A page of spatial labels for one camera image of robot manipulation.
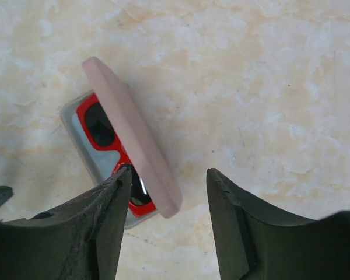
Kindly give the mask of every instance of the pink lid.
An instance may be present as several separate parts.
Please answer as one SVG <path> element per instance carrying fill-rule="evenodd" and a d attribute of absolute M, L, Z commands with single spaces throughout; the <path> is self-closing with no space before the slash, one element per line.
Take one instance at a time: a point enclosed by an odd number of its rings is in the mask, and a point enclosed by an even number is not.
<path fill-rule="evenodd" d="M 175 215 L 183 200 L 180 189 L 131 99 L 128 86 L 96 57 L 84 61 L 82 67 L 156 208 L 164 218 Z"/>

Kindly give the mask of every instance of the dark lens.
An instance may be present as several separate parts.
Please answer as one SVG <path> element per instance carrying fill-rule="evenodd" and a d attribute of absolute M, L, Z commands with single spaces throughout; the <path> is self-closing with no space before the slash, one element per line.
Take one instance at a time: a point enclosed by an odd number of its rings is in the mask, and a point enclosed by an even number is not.
<path fill-rule="evenodd" d="M 115 139 L 114 129 L 100 103 L 95 103 L 86 112 L 85 121 L 93 140 L 100 147 L 108 147 Z"/>
<path fill-rule="evenodd" d="M 138 173 L 136 172 L 135 168 L 132 164 L 125 164 L 122 167 L 127 167 L 131 170 L 131 198 L 130 201 L 137 205 L 142 206 L 150 203 L 152 201 L 151 197 L 149 196 L 148 192 L 143 190 L 142 181 L 140 180 L 140 177 Z"/>

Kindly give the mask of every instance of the open case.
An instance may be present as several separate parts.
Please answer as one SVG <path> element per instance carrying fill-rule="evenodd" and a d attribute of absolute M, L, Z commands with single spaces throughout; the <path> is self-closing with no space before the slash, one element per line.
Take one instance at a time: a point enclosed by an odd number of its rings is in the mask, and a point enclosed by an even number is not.
<path fill-rule="evenodd" d="M 68 103 L 61 117 L 93 182 L 102 183 L 123 166 L 131 169 L 126 229 L 158 212 L 175 215 L 180 189 L 127 85 L 98 58 L 82 66 L 94 90 Z"/>

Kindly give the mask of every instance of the marble surface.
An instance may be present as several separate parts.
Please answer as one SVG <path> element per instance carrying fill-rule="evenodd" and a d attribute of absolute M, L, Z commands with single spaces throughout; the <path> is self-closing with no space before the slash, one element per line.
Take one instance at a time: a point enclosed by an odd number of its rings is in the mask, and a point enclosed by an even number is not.
<path fill-rule="evenodd" d="M 350 0 L 0 1 L 0 185 L 10 220 L 93 187 L 60 109 L 95 55 L 126 81 L 181 212 L 125 232 L 117 279 L 218 279 L 205 175 L 299 215 L 350 209 Z"/>

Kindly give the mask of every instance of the sunglasses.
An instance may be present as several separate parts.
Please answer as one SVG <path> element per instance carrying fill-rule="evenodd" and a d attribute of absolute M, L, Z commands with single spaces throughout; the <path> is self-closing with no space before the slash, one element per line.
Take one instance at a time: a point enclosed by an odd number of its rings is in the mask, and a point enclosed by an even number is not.
<path fill-rule="evenodd" d="M 132 185 L 128 207 L 134 216 L 142 217 L 156 211 L 156 207 L 145 188 L 144 182 L 132 165 L 97 96 L 94 93 L 89 96 L 76 109 L 76 114 L 90 144 L 95 150 L 117 151 L 120 154 L 118 163 L 115 167 L 112 166 L 112 174 L 123 167 L 130 169 Z"/>

